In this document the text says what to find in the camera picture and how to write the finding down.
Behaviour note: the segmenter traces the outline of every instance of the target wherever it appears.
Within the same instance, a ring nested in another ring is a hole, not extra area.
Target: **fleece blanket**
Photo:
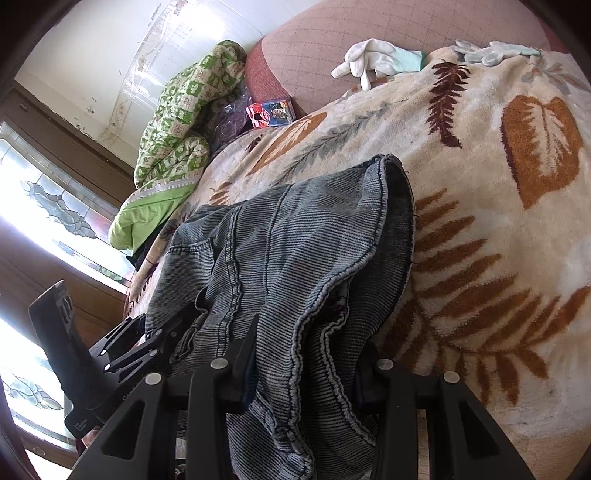
[[[457,371],[538,480],[566,479],[591,440],[591,87],[570,55],[488,68],[444,48],[421,72],[239,138],[154,243],[128,314],[145,310],[168,240],[198,205],[379,153],[402,161],[418,215],[382,354],[419,374]]]

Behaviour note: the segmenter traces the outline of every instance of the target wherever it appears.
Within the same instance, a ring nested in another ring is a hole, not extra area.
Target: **wall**
[[[319,1],[82,0],[41,40],[16,80],[134,166],[157,95],[176,71],[224,38],[248,50]],[[146,59],[153,72],[144,87],[137,76]]]

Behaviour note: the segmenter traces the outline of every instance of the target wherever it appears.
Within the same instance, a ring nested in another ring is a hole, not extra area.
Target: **peeling paint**
[[[154,13],[152,14],[151,19],[154,20],[154,18],[156,18],[156,15],[158,14],[158,10],[160,10],[160,7],[162,6],[162,3],[159,3],[158,6],[156,7],[156,10],[154,10]]]
[[[187,0],[177,0],[177,4],[174,6],[174,12],[173,12],[174,15],[180,15],[181,14],[181,10],[188,3],[189,2]]]

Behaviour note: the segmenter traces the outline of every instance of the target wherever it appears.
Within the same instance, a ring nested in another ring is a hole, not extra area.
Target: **black clamp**
[[[415,375],[380,359],[375,346],[368,343],[355,382],[357,408],[379,414],[371,480],[418,478],[417,410],[427,414],[432,479],[535,480],[457,373]]]
[[[203,290],[197,298],[204,296]],[[74,405],[65,424],[81,439],[101,426],[150,372],[167,373],[178,340],[207,310],[190,303],[160,328],[145,332],[145,315],[127,318],[90,350],[74,324],[72,301],[63,280],[29,307],[33,328],[47,360]],[[145,342],[137,345],[145,334]]]
[[[227,413],[244,413],[256,389],[258,317],[226,356],[192,375],[152,372],[105,423],[69,480],[174,478],[178,412],[187,410],[187,480],[232,480]]]

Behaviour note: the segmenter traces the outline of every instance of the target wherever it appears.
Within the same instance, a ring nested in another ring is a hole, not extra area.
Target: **stained glass window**
[[[116,212],[0,125],[0,215],[55,256],[126,293],[133,266],[107,239]]]
[[[2,319],[0,376],[12,419],[19,428],[62,449],[76,451],[72,434],[64,424],[71,403],[45,352]]]

